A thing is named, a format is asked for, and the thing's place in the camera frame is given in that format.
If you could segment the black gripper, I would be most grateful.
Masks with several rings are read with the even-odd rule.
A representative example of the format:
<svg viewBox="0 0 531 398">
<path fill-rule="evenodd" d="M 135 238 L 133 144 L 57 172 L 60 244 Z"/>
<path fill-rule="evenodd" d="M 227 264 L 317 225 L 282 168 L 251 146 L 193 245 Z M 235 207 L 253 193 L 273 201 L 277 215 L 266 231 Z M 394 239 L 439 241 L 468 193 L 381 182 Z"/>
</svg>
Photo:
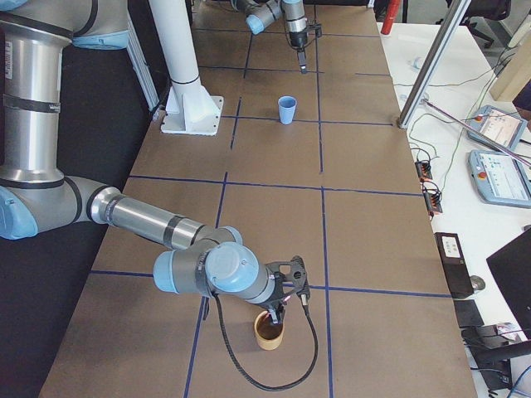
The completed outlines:
<svg viewBox="0 0 531 398">
<path fill-rule="evenodd" d="M 307 70 L 307 58 L 305 53 L 305 47 L 307 45 L 307 31 L 301 32 L 289 32 L 289 40 L 291 47 L 297 51 L 297 60 L 300 67 L 300 72 L 306 74 Z"/>
<path fill-rule="evenodd" d="M 268 311 L 271 325 L 282 325 L 284 322 L 284 281 L 285 277 L 281 274 L 272 274 L 266 285 L 265 301 L 260 304 Z"/>
</svg>

